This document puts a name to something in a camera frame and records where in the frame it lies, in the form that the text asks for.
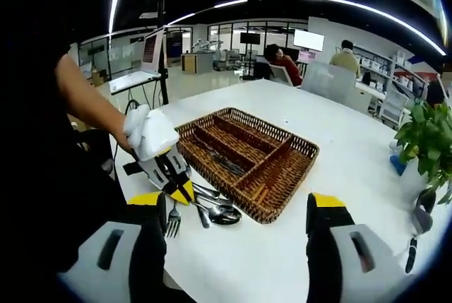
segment person's arm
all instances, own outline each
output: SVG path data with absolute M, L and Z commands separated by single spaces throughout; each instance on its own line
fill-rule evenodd
M 89 84 L 69 55 L 60 58 L 55 75 L 69 113 L 95 128 L 108 131 L 124 150 L 129 150 L 123 132 L 126 117 Z

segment fork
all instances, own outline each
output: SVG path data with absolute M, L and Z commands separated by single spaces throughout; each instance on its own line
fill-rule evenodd
M 177 201 L 174 200 L 174 206 L 168 215 L 168 223 L 166 227 L 166 237 L 176 237 L 181 226 L 181 213 L 176 209 Z

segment cutlery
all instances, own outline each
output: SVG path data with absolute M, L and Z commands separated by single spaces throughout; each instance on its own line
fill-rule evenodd
M 174 200 L 174 206 L 168 215 L 168 223 L 166 228 L 166 237 L 176 237 L 181 226 L 181 213 L 177 210 L 177 201 Z
M 217 206 L 232 206 L 232 202 L 229 199 L 212 198 L 203 194 L 196 194 L 196 197 Z
M 243 170 L 239 165 L 234 164 L 230 160 L 228 160 L 226 157 L 221 156 L 214 148 L 209 146 L 207 143 L 203 142 L 198 137 L 194 136 L 195 138 L 195 144 L 198 145 L 201 148 L 207 149 L 207 152 L 210 153 L 210 155 L 213 157 L 213 159 L 220 163 L 224 168 L 228 169 L 233 174 L 236 174 L 237 176 L 243 176 L 245 174 L 245 170 Z
M 203 210 L 199 206 L 196 206 L 196 209 L 198 209 L 199 218 L 201 219 L 201 224 L 202 224 L 203 228 L 208 229 L 212 225 L 212 221 L 209 218 L 208 211 Z
M 193 189 L 197 194 L 204 195 L 213 199 L 220 197 L 220 192 L 218 190 L 206 188 L 205 186 L 193 183 L 193 181 L 191 181 L 191 183 L 193 184 Z
M 202 204 L 194 201 L 195 206 L 208 213 L 210 220 L 218 225 L 232 225 L 240 221 L 242 214 L 232 206 L 213 206 L 206 208 Z

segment black sleeve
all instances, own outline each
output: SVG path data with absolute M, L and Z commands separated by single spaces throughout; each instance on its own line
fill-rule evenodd
M 55 1 L 49 1 L 35 21 L 32 49 L 40 63 L 54 69 L 69 50 L 68 31 Z

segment monitor screen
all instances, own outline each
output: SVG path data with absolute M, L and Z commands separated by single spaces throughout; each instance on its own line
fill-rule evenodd
M 242 44 L 256 44 L 259 45 L 261 43 L 261 35 L 258 33 L 240 33 L 240 42 Z
M 316 51 L 323 51 L 323 39 L 325 36 L 318 33 L 295 30 L 294 45 L 296 47 L 306 47 Z
M 143 62 L 152 63 L 154 60 L 155 40 L 157 36 L 146 38 L 144 42 Z

